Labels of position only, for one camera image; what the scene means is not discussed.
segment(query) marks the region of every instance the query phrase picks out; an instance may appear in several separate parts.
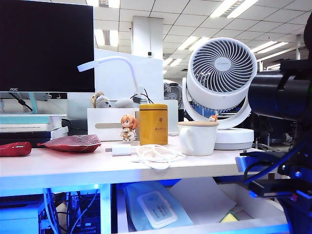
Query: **desk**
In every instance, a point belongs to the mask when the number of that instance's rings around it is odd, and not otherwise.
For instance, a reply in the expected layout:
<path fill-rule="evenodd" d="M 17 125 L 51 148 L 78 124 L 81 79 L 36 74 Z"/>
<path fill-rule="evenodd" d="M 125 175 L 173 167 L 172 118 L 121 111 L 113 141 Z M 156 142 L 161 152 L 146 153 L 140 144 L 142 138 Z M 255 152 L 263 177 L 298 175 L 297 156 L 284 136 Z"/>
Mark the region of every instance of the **desk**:
<path fill-rule="evenodd" d="M 51 149 L 33 149 L 26 157 L 0 158 L 0 196 L 42 194 L 90 189 L 99 185 L 101 233 L 111 233 L 110 184 L 188 177 L 234 176 L 238 172 L 235 157 L 240 151 L 214 151 L 211 156 L 187 156 L 166 170 L 154 170 L 143 163 L 131 162 L 133 156 L 111 156 L 105 148 L 121 142 L 102 142 L 93 153 L 78 154 Z M 169 149 L 180 152 L 177 136 L 169 136 Z"/>

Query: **yellow object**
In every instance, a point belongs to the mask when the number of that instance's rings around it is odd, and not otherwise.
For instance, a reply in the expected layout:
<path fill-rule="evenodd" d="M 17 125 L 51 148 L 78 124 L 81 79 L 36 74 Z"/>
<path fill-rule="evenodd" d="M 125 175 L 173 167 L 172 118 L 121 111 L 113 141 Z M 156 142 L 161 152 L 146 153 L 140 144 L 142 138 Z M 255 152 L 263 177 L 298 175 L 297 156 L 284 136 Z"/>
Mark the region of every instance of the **yellow object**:
<path fill-rule="evenodd" d="M 226 222 L 233 222 L 233 221 L 238 221 L 238 219 L 231 213 L 228 213 L 220 223 L 226 223 Z"/>
<path fill-rule="evenodd" d="M 168 144 L 168 106 L 140 105 L 140 145 Z"/>

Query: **background fan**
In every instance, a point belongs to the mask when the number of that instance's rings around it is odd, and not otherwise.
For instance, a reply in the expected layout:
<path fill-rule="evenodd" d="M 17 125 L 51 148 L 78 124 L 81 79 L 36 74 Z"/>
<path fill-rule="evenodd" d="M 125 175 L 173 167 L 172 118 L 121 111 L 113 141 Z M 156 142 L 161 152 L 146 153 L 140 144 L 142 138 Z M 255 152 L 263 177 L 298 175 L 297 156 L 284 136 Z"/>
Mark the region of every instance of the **background fan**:
<path fill-rule="evenodd" d="M 164 79 L 164 99 L 177 100 L 178 108 L 183 109 L 182 87 L 174 81 Z"/>
<path fill-rule="evenodd" d="M 247 99 L 249 85 L 257 73 L 254 54 L 245 44 L 231 38 L 211 39 L 191 55 L 187 78 L 182 81 L 185 110 L 193 120 L 207 120 L 187 100 L 187 91 L 194 105 L 223 113 L 240 104 L 240 110 L 219 120 L 215 149 L 246 149 L 252 146 L 254 132 L 233 128 L 243 122 L 251 109 Z"/>

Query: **fan base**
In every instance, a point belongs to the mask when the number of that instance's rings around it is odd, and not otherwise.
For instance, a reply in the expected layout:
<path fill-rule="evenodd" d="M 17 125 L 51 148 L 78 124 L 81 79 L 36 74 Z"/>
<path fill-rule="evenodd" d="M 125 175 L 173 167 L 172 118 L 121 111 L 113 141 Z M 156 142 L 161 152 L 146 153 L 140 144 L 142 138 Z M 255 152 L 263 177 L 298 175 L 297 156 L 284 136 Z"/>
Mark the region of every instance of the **fan base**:
<path fill-rule="evenodd" d="M 254 131 L 244 128 L 218 130 L 214 145 L 215 150 L 243 150 L 252 147 Z"/>

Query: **monitor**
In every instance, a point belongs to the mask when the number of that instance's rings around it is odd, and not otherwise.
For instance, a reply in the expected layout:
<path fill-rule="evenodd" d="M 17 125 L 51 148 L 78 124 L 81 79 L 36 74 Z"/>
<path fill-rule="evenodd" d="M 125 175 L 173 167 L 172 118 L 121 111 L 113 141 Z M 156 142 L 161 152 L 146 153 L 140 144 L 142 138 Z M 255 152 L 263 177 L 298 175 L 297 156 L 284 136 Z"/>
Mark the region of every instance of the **monitor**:
<path fill-rule="evenodd" d="M 93 7 L 0 0 L 0 92 L 94 92 Z"/>

